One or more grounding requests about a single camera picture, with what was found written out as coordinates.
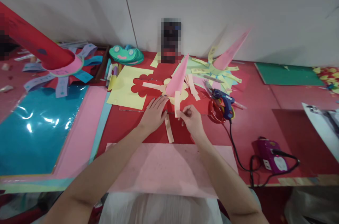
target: green paper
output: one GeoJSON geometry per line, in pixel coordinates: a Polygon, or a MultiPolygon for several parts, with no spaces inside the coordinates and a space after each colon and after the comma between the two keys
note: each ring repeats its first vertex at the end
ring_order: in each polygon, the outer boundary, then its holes
{"type": "Polygon", "coordinates": [[[255,65],[265,84],[324,86],[324,83],[311,67],[286,66],[273,63],[255,63],[255,65]]]}

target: teal plastic sheet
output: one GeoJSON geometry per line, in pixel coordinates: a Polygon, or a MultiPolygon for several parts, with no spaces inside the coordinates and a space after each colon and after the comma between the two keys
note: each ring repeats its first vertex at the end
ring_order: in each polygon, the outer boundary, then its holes
{"type": "Polygon", "coordinates": [[[51,174],[88,86],[71,85],[69,94],[29,92],[0,124],[0,176],[51,174]]]}

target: paper rocket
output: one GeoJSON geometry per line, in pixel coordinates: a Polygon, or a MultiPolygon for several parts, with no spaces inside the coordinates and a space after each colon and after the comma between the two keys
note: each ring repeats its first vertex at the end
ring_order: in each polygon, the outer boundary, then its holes
{"type": "Polygon", "coordinates": [[[176,73],[173,75],[171,81],[168,83],[166,87],[166,94],[170,97],[174,97],[174,94],[176,91],[180,91],[181,93],[183,90],[184,79],[185,79],[187,63],[188,63],[188,56],[189,54],[185,56],[180,67],[178,68],[176,73]]]}
{"type": "Polygon", "coordinates": [[[234,56],[240,49],[241,45],[247,38],[247,35],[250,33],[250,30],[247,30],[240,38],[238,38],[229,49],[221,54],[213,63],[213,66],[218,70],[225,70],[230,62],[233,60],[234,56]]]}

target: pink paper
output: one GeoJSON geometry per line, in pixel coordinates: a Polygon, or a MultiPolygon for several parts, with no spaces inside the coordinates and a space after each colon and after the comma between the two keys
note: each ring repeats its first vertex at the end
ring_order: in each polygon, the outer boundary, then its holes
{"type": "Polygon", "coordinates": [[[175,74],[172,76],[171,81],[166,86],[166,94],[170,97],[174,97],[174,94],[176,91],[179,91],[181,93],[181,91],[183,90],[184,79],[186,75],[186,68],[187,68],[187,63],[188,63],[188,56],[189,54],[185,56],[180,67],[175,72],[175,74]]]}
{"type": "Polygon", "coordinates": [[[104,86],[89,86],[52,175],[16,176],[1,183],[76,177],[88,165],[106,94],[104,86]]]}
{"type": "MultiPolygon", "coordinates": [[[[232,147],[214,147],[238,173],[232,147]]],[[[141,144],[109,189],[113,191],[217,198],[197,146],[174,143],[141,144]]]]}
{"type": "Polygon", "coordinates": [[[234,56],[240,49],[241,45],[247,38],[250,30],[247,30],[240,38],[234,42],[229,49],[226,50],[223,54],[221,54],[213,63],[214,67],[218,70],[225,70],[230,62],[233,60],[234,56]]]}

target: electric cord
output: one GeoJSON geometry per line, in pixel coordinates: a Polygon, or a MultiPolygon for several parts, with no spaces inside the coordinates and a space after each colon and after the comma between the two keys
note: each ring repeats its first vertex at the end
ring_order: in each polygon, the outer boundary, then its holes
{"type": "MultiPolygon", "coordinates": [[[[243,167],[243,165],[242,165],[241,162],[240,162],[240,159],[239,159],[239,156],[238,156],[238,152],[237,152],[237,148],[236,148],[236,146],[235,146],[235,144],[234,144],[234,140],[233,140],[233,137],[232,137],[232,121],[229,120],[229,122],[230,122],[230,138],[231,138],[231,143],[232,143],[234,152],[235,152],[235,154],[236,154],[237,161],[238,161],[240,167],[241,167],[243,170],[245,170],[245,171],[247,171],[247,172],[250,173],[250,184],[251,184],[251,188],[254,188],[253,172],[258,171],[258,170],[261,168],[261,158],[260,158],[258,155],[252,155],[252,157],[251,157],[251,159],[250,159],[250,169],[246,169],[246,168],[243,167]],[[259,161],[260,161],[259,167],[255,168],[255,169],[253,169],[253,160],[254,160],[254,158],[258,158],[259,161]]],[[[293,165],[293,167],[291,167],[291,168],[290,168],[289,170],[287,170],[287,171],[284,171],[284,172],[281,172],[281,173],[276,173],[276,174],[270,175],[262,185],[257,185],[257,187],[264,187],[264,186],[266,186],[266,184],[269,182],[269,180],[270,180],[272,177],[274,177],[274,176],[279,176],[279,175],[285,175],[285,174],[291,173],[294,169],[296,169],[297,166],[299,166],[300,161],[299,161],[295,156],[293,156],[293,155],[290,155],[290,154],[285,153],[285,152],[283,152],[283,151],[281,151],[281,150],[278,150],[278,149],[273,149],[273,150],[272,150],[272,153],[273,153],[273,154],[276,154],[276,155],[279,155],[279,156],[283,156],[283,157],[288,157],[288,158],[295,159],[295,160],[296,160],[296,163],[293,165]]]]}

